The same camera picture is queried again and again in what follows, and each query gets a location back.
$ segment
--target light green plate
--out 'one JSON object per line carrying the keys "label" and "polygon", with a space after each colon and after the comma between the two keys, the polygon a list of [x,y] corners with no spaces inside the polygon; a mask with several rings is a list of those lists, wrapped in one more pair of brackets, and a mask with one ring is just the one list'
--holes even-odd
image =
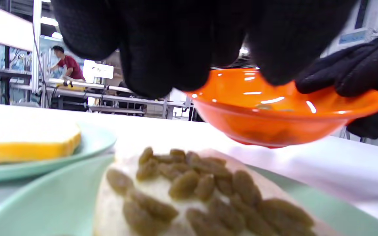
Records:
{"label": "light green plate", "polygon": [[0,181],[41,175],[71,163],[94,157],[114,146],[116,137],[113,133],[89,124],[78,124],[81,129],[81,144],[73,155],[56,160],[2,164]]}
{"label": "light green plate", "polygon": [[[112,160],[85,160],[19,190],[0,208],[0,236],[91,236],[99,181]],[[296,181],[258,171],[345,236],[378,236],[378,220],[358,209]]]}

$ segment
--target white tablecloth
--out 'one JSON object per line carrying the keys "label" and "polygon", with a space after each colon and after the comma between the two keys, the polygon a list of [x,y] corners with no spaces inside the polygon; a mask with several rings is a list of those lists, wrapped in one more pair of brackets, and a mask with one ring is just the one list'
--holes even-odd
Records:
{"label": "white tablecloth", "polygon": [[[0,105],[0,118],[14,123],[18,117],[24,124],[39,119],[46,123],[42,128],[71,120],[105,127],[117,135],[119,158],[146,146],[155,151],[213,148],[319,188],[378,218],[377,146],[329,136],[306,145],[267,149],[236,143],[207,123]],[[0,184],[0,203],[30,181]]]}

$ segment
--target gloved hand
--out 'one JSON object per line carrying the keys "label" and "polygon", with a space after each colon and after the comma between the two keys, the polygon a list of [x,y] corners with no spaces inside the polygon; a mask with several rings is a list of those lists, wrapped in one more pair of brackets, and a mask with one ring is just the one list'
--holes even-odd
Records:
{"label": "gloved hand", "polygon": [[[296,79],[297,89],[305,94],[333,85],[345,97],[378,90],[378,38],[317,60]],[[357,136],[377,139],[378,113],[353,121],[347,129]]]}
{"label": "gloved hand", "polygon": [[162,97],[205,84],[247,43],[272,85],[290,82],[340,32],[357,0],[52,0],[68,48],[102,60],[120,49],[129,88]]}

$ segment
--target orange plastic bowl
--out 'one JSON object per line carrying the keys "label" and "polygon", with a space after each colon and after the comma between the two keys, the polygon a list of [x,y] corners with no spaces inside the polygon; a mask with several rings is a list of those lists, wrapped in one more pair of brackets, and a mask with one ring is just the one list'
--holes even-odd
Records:
{"label": "orange plastic bowl", "polygon": [[300,94],[294,82],[273,87],[255,69],[212,70],[207,84],[188,94],[201,117],[228,137],[269,148],[312,142],[378,112],[378,91],[353,98],[333,87]]}

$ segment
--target person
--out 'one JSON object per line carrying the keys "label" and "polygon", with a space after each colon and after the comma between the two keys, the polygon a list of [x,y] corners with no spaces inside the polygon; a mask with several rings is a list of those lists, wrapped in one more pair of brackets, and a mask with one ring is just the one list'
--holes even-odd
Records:
{"label": "person", "polygon": [[[244,42],[271,85],[297,78],[300,92],[335,86],[342,96],[378,89],[378,40],[314,63],[357,2],[51,0],[69,49],[79,57],[102,60],[119,48],[127,86],[145,97],[163,97],[173,87],[200,88],[210,66],[231,64]],[[377,138],[378,114],[351,126],[352,133]]]}
{"label": "person", "polygon": [[65,75],[74,79],[75,81],[85,82],[83,72],[81,71],[80,65],[77,61],[68,55],[65,55],[65,50],[61,46],[53,46],[52,50],[59,62],[51,68],[51,71],[58,69],[59,67],[64,67],[66,65]]}

